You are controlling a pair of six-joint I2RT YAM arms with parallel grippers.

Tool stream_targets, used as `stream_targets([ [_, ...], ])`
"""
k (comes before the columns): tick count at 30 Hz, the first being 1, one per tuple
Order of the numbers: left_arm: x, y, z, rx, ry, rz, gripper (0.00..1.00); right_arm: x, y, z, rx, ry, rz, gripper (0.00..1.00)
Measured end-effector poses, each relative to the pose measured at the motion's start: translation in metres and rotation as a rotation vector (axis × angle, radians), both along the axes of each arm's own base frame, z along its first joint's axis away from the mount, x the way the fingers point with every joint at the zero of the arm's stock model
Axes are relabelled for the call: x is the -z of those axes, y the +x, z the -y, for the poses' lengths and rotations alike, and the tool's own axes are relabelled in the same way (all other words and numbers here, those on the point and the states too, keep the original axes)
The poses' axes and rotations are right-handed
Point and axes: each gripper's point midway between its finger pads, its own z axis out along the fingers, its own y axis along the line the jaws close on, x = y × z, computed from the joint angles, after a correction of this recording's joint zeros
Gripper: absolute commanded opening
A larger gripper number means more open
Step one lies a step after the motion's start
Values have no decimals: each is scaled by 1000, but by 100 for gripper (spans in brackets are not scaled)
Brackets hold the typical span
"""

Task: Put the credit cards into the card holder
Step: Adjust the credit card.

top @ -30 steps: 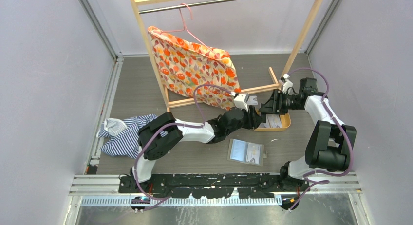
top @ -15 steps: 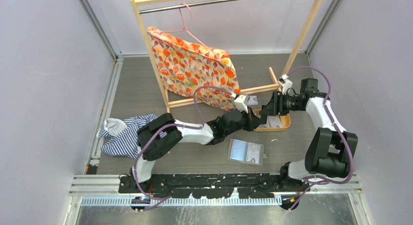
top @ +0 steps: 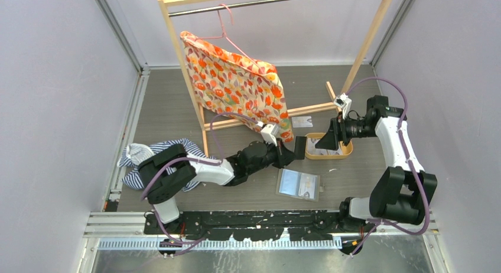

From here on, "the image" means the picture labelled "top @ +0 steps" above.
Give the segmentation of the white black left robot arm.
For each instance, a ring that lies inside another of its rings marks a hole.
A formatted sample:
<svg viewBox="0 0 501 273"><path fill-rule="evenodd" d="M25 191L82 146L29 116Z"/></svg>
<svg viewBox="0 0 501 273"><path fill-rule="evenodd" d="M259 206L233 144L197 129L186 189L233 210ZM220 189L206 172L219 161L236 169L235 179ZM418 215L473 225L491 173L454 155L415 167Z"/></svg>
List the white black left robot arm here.
<svg viewBox="0 0 501 273"><path fill-rule="evenodd" d="M204 182L237 186L269 166L284 168L296 159L281 140L275 143L253 141L246 148L222 160L189 154L175 144L140 163L139 177L144 184L143 199L153 205L158 226L167 234L181 226L175 195L188 183Z"/></svg>

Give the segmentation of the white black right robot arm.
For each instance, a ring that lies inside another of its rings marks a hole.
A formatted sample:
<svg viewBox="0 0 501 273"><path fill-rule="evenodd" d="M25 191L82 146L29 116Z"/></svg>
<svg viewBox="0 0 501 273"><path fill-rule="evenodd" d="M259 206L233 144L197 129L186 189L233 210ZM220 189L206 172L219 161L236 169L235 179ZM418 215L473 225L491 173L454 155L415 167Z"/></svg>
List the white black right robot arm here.
<svg viewBox="0 0 501 273"><path fill-rule="evenodd" d="M353 138L378 138L386 170L369 197L348 197L341 202L339 228L352 232L361 222L381 221L398 229L403 224L421 225L416 233L424 233L431 220L437 178L424 170L414 154L405 109L389 106L386 96L373 96L367 100L365 116L353 119L349 117L351 103L346 94L335 98L340 112L331 118L316 148L335 151Z"/></svg>

